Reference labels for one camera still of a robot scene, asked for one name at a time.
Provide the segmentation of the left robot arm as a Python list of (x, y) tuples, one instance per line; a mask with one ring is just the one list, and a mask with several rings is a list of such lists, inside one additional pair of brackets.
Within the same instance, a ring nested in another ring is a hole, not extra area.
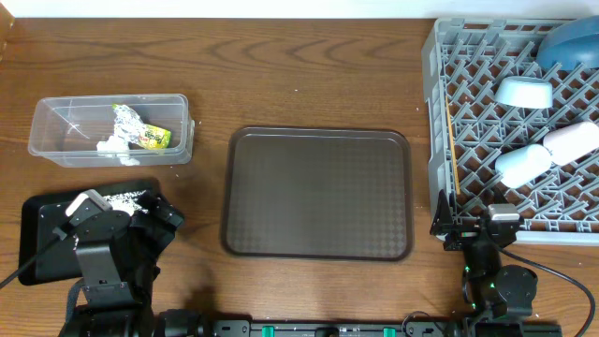
[(81, 279), (67, 297), (63, 336), (193, 336), (212, 334), (194, 311), (153, 313), (157, 260), (184, 217), (161, 194), (145, 192), (133, 213), (114, 209), (94, 189), (66, 208), (66, 224), (54, 231), (72, 237)]

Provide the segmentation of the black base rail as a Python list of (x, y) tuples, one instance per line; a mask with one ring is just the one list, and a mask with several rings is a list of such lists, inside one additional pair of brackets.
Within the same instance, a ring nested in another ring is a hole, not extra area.
[(466, 329), (459, 322), (418, 321), (395, 323), (357, 322), (275, 322), (218, 320), (212, 337), (444, 337), (444, 336), (522, 336), (561, 337), (553, 324), (482, 323)]

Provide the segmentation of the clear plastic bin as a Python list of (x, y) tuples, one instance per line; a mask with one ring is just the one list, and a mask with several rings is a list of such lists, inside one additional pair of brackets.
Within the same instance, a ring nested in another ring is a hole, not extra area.
[(28, 151), (66, 168), (126, 167), (98, 154), (96, 144), (114, 135), (113, 104), (135, 110), (145, 124), (171, 132), (166, 149), (146, 150), (128, 143), (139, 166), (180, 165), (191, 160), (195, 121), (180, 94), (46, 97), (34, 113)]

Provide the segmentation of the yellow green snack wrapper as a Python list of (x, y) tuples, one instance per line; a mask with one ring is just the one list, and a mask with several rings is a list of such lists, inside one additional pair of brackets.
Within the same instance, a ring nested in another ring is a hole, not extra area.
[(146, 150), (166, 149), (170, 144), (171, 132), (165, 128), (145, 124), (145, 131), (139, 137), (139, 147)]

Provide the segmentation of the pink cup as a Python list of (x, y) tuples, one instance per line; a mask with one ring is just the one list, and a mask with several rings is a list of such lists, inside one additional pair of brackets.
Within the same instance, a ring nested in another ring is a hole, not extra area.
[(543, 146), (554, 164), (567, 165), (598, 148), (598, 125), (581, 122), (549, 132)]

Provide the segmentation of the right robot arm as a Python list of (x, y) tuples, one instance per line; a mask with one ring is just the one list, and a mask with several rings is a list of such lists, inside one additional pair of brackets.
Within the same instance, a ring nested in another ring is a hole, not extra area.
[(504, 265), (500, 253), (513, 243), (521, 223), (516, 206), (499, 196), (471, 225), (454, 221), (445, 191), (440, 191), (430, 234), (446, 251), (463, 252), (464, 301), (473, 312), (442, 328), (444, 336), (522, 336), (522, 321), (533, 311), (538, 277), (528, 268)]

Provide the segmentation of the grey dishwasher rack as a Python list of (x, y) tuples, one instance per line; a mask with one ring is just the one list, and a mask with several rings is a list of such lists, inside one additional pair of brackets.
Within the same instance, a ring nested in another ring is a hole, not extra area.
[[(442, 18), (422, 48), (423, 90), (431, 125), (428, 164), (431, 199), (447, 194), (454, 221), (471, 225), (486, 210), (486, 194), (500, 189), (523, 222), (528, 244), (598, 243), (598, 154), (552, 165), (519, 188), (503, 186), (494, 164), (501, 154), (540, 142), (554, 130), (598, 119), (598, 72), (549, 69), (535, 62), (555, 20)], [(552, 107), (524, 109), (495, 101), (501, 81), (525, 76), (548, 81)], [(460, 180), (456, 196), (446, 123), (449, 99)]]

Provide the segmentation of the brown serving tray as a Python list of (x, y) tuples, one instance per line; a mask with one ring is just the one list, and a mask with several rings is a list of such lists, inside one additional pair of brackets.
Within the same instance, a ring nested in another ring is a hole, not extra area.
[(220, 229), (231, 255), (394, 263), (414, 240), (401, 133), (247, 126), (231, 136)]

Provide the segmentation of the wooden chopstick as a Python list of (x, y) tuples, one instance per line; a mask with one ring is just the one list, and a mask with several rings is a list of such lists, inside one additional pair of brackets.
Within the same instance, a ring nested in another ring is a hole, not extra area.
[(456, 194), (456, 196), (459, 196), (460, 195), (460, 180), (459, 180), (458, 164), (457, 164), (457, 157), (456, 157), (456, 151), (455, 151), (453, 125), (452, 125), (452, 120), (451, 120), (449, 99), (448, 99), (447, 95), (445, 95), (445, 106), (446, 106), (446, 123), (447, 123), (447, 130), (448, 130), (449, 147), (450, 147), (450, 152), (451, 152), (451, 165), (452, 165), (452, 171), (453, 171), (453, 176), (454, 176), (455, 194)]

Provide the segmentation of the pile of white rice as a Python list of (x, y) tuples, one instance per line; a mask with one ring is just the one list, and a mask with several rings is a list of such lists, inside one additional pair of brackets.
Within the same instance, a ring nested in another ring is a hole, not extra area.
[(115, 211), (127, 212), (133, 215), (135, 212), (147, 212), (147, 209), (138, 204), (138, 199), (145, 193), (145, 190), (123, 192), (119, 194), (106, 195), (104, 199), (112, 206)]

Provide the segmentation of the light blue bowl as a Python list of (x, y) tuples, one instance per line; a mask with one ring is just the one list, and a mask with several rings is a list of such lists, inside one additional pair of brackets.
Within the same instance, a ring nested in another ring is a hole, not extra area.
[(552, 86), (538, 78), (511, 76), (504, 78), (495, 93), (495, 101), (524, 109), (552, 107)]

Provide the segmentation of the light blue cup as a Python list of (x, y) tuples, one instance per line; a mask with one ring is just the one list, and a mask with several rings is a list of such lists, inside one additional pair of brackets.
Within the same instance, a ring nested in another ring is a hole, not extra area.
[(519, 188), (550, 169), (550, 152), (539, 144), (531, 144), (501, 154), (495, 161), (500, 182), (509, 188)]

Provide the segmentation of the dark blue bowl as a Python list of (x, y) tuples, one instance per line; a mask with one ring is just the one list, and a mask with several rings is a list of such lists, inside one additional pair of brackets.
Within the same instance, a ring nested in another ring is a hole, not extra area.
[(578, 19), (550, 31), (542, 40), (535, 62), (544, 69), (561, 64), (574, 70), (580, 64), (598, 67), (598, 16)]

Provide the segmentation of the white tissue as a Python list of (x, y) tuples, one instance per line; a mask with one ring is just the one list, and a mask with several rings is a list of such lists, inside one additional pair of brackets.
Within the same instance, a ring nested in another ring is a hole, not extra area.
[(122, 166), (138, 166), (140, 164), (138, 159), (130, 156), (128, 142), (114, 135), (105, 141), (99, 141), (96, 144), (96, 150), (101, 156), (117, 158)]

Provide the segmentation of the black tray bin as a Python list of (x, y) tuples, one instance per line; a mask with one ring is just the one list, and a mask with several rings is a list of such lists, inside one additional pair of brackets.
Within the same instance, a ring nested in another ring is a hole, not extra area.
[[(94, 190), (104, 197), (140, 190), (155, 194), (160, 191), (160, 187), (156, 179), (141, 179), (99, 185)], [(68, 237), (56, 243), (45, 253), (40, 252), (56, 238), (52, 230), (66, 222), (65, 210), (81, 192), (80, 189), (76, 189), (38, 195), (28, 198), (23, 203), (19, 263), (23, 264), (33, 256), (37, 260), (19, 276), (22, 285), (33, 286), (81, 276), (73, 251), (73, 238)]]

